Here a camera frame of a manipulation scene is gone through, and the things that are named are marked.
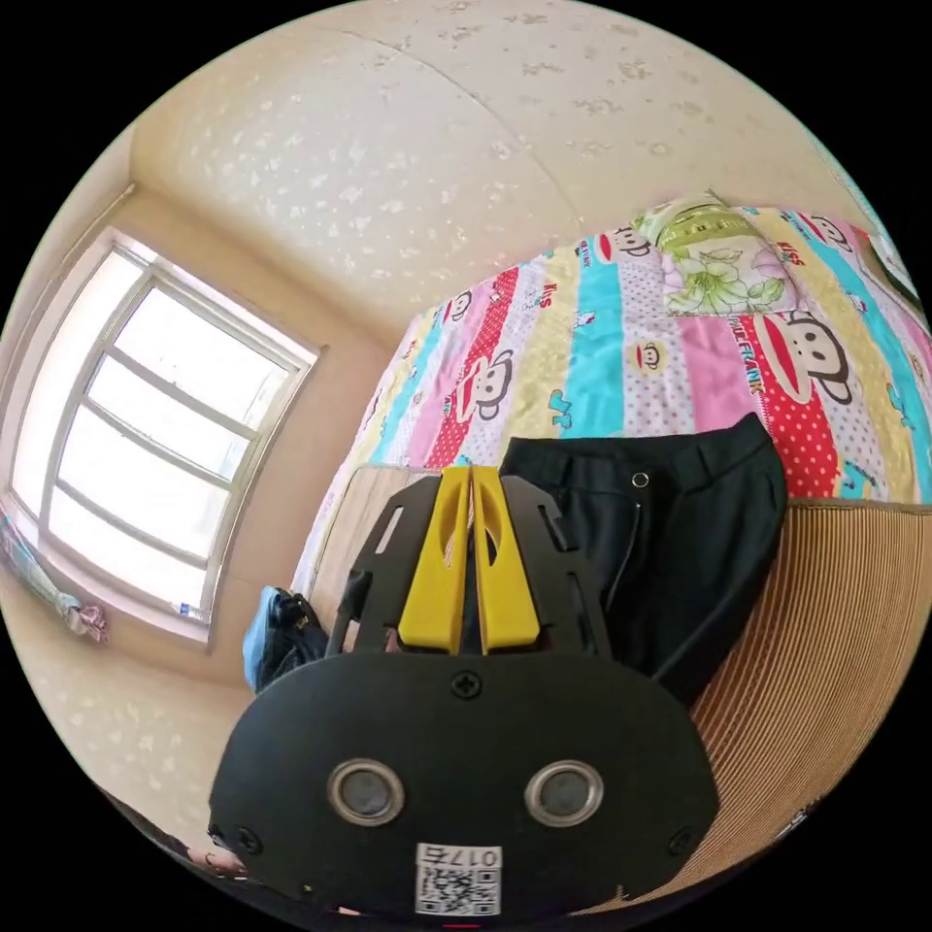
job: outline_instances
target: qr code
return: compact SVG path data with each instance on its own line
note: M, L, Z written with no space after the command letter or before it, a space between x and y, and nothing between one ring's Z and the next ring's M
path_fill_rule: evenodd
M501 862L501 849L418 846L416 912L499 915Z

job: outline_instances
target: floral pillow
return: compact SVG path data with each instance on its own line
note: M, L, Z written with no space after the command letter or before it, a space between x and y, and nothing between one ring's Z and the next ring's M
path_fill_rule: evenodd
M711 191L661 204L634 227L660 253L670 314L773 314L797 306L796 288L770 244Z

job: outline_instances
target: window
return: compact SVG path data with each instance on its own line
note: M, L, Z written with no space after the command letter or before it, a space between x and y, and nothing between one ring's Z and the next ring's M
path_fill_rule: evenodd
M76 289L10 486L40 541L209 617L259 456L316 354L118 234Z

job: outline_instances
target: button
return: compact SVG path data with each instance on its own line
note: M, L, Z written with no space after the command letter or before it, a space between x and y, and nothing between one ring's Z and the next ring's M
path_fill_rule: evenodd
M364 818L380 816L391 803L391 787L379 774L367 770L349 774L340 795L348 809Z
M561 760L534 775L524 791L527 811L549 828L585 822L602 804L598 772L578 760Z
M405 804L397 774L376 760L349 760L330 775L327 797L336 813L353 825L385 825Z

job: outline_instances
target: bed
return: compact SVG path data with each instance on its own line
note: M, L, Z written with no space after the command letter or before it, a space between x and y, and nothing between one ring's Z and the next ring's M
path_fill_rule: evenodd
M693 433L757 412L791 496L932 503L932 338L882 245L839 220L702 192L425 311L292 588L311 592L359 467L497 466L514 436Z
M727 208L726 227L747 222L711 244L701 211L662 235L681 207L415 319L294 581L329 627L388 498L450 464L497 465L513 436L689 433L757 412L791 492L780 551L690 710L719 815L648 899L760 853L831 791L896 696L932 603L932 338L905 274L865 233L797 211Z

